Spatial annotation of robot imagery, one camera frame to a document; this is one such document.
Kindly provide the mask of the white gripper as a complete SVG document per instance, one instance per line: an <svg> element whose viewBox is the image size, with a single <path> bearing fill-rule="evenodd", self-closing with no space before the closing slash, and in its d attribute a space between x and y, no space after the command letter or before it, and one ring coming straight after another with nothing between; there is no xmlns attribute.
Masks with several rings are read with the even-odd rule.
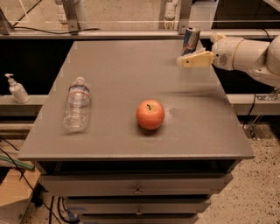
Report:
<svg viewBox="0 0 280 224"><path fill-rule="evenodd" d="M177 58L177 65L184 68L216 67L231 71L234 69L234 58L237 46L243 38L226 37L221 33L212 33L210 41L213 43L212 52L204 51L190 53Z"/></svg>

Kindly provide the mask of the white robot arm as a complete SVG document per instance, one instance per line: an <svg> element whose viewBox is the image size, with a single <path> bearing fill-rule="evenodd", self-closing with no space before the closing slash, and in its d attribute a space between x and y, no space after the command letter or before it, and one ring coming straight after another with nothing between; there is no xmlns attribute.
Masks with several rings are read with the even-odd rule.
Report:
<svg viewBox="0 0 280 224"><path fill-rule="evenodd" d="M181 67L215 67L242 71L255 81L280 87L280 37L271 42L213 34L212 49L201 48L177 58Z"/></svg>

